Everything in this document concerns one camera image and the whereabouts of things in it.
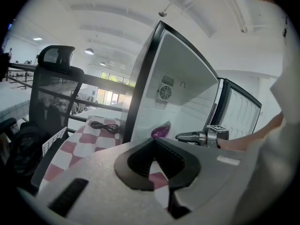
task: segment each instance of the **office chair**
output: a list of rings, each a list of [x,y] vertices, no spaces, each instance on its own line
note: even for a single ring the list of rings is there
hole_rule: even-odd
[[[83,83],[84,72],[70,66],[74,49],[71,46],[52,45],[43,49],[38,57],[30,97],[29,122],[33,121],[50,137],[68,126],[72,105]],[[4,121],[0,124],[0,133],[6,133],[12,140],[9,128],[15,123],[15,119]],[[39,188],[51,159],[63,142],[63,139],[57,139],[39,163],[31,179],[35,189]]]

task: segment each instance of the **mesh chair back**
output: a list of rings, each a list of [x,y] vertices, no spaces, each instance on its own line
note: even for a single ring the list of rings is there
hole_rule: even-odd
[[[63,46],[50,46],[47,47],[48,50],[44,49],[47,51],[41,52],[43,55],[38,58],[39,65],[34,73],[30,97],[29,120],[35,121],[50,135],[68,126],[71,108],[84,77],[80,68],[64,63],[69,62],[64,56],[59,54],[55,62],[55,53],[51,50],[59,51],[62,50],[61,47]]]

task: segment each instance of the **purple object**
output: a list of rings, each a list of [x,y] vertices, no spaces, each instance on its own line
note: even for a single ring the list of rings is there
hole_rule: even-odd
[[[156,138],[156,137],[167,137],[169,131],[171,128],[171,123],[167,121],[163,125],[157,127],[151,132],[151,137]]]

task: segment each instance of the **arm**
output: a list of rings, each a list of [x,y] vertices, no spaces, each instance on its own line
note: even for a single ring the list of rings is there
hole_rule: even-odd
[[[233,140],[223,140],[218,139],[218,145],[223,150],[243,150],[245,151],[248,145],[256,140],[264,138],[271,130],[280,126],[283,119],[282,112],[277,114],[266,126],[258,130],[253,134],[249,134],[245,137],[233,139]]]

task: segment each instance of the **chair headrest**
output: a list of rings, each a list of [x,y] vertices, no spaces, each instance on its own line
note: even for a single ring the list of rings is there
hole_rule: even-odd
[[[69,73],[70,57],[75,50],[71,46],[51,45],[44,48],[38,56],[38,64],[42,68],[54,72]]]

